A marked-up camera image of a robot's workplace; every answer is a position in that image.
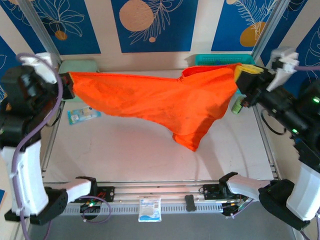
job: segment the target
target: teal basket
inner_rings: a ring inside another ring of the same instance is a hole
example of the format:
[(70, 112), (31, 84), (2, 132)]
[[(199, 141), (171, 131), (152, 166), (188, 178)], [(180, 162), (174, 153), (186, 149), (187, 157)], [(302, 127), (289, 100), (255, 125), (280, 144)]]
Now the teal basket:
[(195, 56), (196, 66), (255, 64), (250, 54), (198, 54)]

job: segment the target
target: orange fabric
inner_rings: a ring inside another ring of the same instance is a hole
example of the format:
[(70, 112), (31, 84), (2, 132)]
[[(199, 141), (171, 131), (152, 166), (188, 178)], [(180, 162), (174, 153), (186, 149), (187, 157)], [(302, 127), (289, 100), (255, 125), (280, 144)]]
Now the orange fabric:
[(194, 66), (182, 76), (70, 72), (73, 90), (108, 115), (137, 117), (167, 127), (173, 139), (196, 151), (213, 122), (226, 113), (236, 92), (235, 67)]

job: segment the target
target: blue wallpaper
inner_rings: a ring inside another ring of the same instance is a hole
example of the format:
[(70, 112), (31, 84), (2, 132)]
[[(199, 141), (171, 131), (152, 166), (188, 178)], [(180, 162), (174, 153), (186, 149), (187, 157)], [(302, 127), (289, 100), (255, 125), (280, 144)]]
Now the blue wallpaper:
[(123, 53), (188, 52), (198, 0), (111, 0)]
[(225, 0), (211, 51), (251, 51), (275, 0)]
[[(0, 5), (35, 53), (45, 52), (15, 0)], [(84, 0), (34, 0), (33, 7), (61, 55), (100, 54)]]
[(305, 6), (308, 0), (291, 0), (286, 8), (282, 18), (276, 26), (274, 32), (268, 43), (266, 44), (263, 52), (261, 53), (261, 59), (264, 65), (267, 65), (270, 60), (271, 51), (279, 47), (280, 43), (288, 33), (290, 27), (298, 17), (302, 8)]
[[(0, 37), (0, 79), (6, 71), (14, 66), (20, 65), (16, 60), (16, 54), (11, 50), (8, 44)], [(0, 102), (4, 99), (5, 92), (0, 86)]]
[[(320, 66), (320, 18), (302, 40), (296, 51), (300, 66)], [(320, 71), (298, 71), (285, 83), (285, 88), (298, 96), (301, 86), (320, 77)]]

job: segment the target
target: white table surface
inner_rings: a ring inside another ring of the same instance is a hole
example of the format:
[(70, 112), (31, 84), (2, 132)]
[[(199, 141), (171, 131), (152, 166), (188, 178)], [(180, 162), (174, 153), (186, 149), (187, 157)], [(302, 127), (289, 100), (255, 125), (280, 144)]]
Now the white table surface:
[[(181, 70), (130, 72), (177, 78)], [(67, 111), (86, 106), (67, 102), (43, 181), (59, 183), (77, 176), (99, 182), (218, 180), (234, 171), (254, 179), (273, 179), (252, 109), (231, 112), (213, 123), (196, 152), (179, 145), (172, 133), (139, 118), (103, 114), (69, 125)]]

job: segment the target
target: green led light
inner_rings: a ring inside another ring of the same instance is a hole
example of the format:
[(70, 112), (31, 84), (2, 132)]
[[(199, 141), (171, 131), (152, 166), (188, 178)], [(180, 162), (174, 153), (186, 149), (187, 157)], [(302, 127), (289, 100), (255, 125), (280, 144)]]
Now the green led light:
[(320, 103), (320, 98), (318, 98), (316, 96), (312, 100), (317, 104)]

